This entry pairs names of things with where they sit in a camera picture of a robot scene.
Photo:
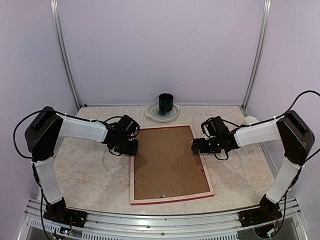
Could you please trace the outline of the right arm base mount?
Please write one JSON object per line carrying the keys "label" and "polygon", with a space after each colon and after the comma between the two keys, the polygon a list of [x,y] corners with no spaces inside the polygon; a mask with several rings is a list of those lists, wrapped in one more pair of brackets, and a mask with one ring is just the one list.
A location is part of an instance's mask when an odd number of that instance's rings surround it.
{"label": "right arm base mount", "polygon": [[240,211],[238,217],[243,228],[271,222],[253,229],[258,238],[270,239],[279,231],[279,220],[283,215],[279,202],[273,203],[264,195],[259,207]]}

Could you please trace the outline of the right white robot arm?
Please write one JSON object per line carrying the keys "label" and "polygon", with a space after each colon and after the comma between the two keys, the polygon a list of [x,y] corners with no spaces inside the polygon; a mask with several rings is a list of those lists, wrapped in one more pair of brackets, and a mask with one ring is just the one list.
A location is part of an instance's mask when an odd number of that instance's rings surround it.
{"label": "right white robot arm", "polygon": [[220,116],[211,117],[201,124],[203,138],[193,139],[191,150],[195,155],[224,152],[251,145],[278,145],[282,148],[282,163],[274,181],[260,201],[256,218],[266,222],[271,218],[281,199],[297,181],[299,174],[311,158],[315,135],[300,115],[289,110],[281,116],[253,124],[238,125],[230,130]]}

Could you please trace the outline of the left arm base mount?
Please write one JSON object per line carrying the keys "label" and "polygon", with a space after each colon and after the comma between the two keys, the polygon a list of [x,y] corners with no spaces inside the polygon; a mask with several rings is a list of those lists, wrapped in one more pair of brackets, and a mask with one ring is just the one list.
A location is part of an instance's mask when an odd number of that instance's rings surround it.
{"label": "left arm base mount", "polygon": [[43,217],[46,220],[68,225],[70,227],[84,228],[88,213],[66,207],[65,199],[56,203],[47,203]]}

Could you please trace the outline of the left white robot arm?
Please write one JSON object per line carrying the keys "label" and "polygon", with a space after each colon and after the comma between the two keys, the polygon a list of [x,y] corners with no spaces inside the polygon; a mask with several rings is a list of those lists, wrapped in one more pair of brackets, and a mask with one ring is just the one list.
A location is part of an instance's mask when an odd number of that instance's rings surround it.
{"label": "left white robot arm", "polygon": [[71,116],[46,106],[35,113],[35,118],[25,130],[27,148],[39,179],[43,197],[52,205],[49,212],[63,223],[70,211],[60,201],[63,196],[58,186],[54,168],[56,155],[65,138],[88,140],[107,146],[114,156],[135,156],[138,152],[140,125],[130,116],[117,117],[108,123],[98,119]]}

